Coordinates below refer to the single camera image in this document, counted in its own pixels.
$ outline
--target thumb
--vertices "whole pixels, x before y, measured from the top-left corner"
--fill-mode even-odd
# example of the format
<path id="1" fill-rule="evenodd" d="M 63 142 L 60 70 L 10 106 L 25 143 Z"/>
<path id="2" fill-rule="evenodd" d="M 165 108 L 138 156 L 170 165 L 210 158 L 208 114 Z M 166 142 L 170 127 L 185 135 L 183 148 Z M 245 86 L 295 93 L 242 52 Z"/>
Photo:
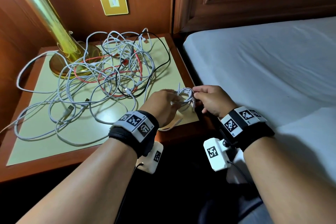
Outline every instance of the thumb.
<path id="1" fill-rule="evenodd" d="M 195 92 L 194 93 L 195 99 L 202 100 L 202 101 L 207 98 L 207 95 L 208 93 L 205 93 L 205 92 Z"/>

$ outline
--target bed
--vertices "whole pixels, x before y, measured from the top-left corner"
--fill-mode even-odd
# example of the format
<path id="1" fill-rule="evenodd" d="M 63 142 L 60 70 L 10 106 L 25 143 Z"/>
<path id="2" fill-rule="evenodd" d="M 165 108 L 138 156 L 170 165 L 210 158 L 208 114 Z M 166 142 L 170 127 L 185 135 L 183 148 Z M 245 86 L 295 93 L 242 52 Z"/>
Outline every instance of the bed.
<path id="1" fill-rule="evenodd" d="M 183 49 L 203 84 L 259 110 L 298 160 L 336 183 L 336 17 L 199 31 Z"/>

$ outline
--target table surface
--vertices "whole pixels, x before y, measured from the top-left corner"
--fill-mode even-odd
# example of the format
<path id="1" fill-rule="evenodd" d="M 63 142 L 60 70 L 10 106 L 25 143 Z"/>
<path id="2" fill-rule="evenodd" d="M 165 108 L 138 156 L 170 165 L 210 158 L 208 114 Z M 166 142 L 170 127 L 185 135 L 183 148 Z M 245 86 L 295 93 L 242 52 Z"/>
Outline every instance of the table surface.
<path id="1" fill-rule="evenodd" d="M 170 34 L 162 34 L 159 35 L 159 37 L 165 37 L 167 45 L 169 46 L 171 55 L 174 58 L 174 61 L 182 77 L 184 85 L 186 87 L 194 86 L 194 83 L 188 73 L 188 70 L 177 48 L 174 45 L 173 39 L 171 38 Z M 39 54 L 55 49 L 57 49 L 57 47 L 41 48 Z M 44 58 L 40 58 L 34 63 L 29 78 L 27 80 L 27 83 L 25 85 L 26 89 L 34 90 L 43 62 Z M 22 93 L 12 121 L 14 121 L 19 115 L 19 113 L 29 105 L 31 97 L 32 93 L 30 92 Z M 178 143 L 182 140 L 188 140 L 193 137 L 204 136 L 206 137 L 205 139 L 212 137 L 215 131 L 211 121 L 207 117 L 202 116 L 199 116 L 199 119 L 200 121 L 180 125 L 170 131 L 157 132 L 155 140 L 161 142 L 163 145 L 167 145 L 169 143 Z M 29 162 L 6 166 L 8 158 L 14 147 L 15 141 L 16 136 L 14 134 L 14 131 L 13 129 L 9 129 L 0 146 L 0 182 L 48 170 L 53 170 L 56 168 L 69 166 L 72 164 L 81 163 L 99 147 L 99 145 L 95 145 L 84 149 L 79 149 L 75 151 L 53 155 L 50 157 L 32 160 Z"/>

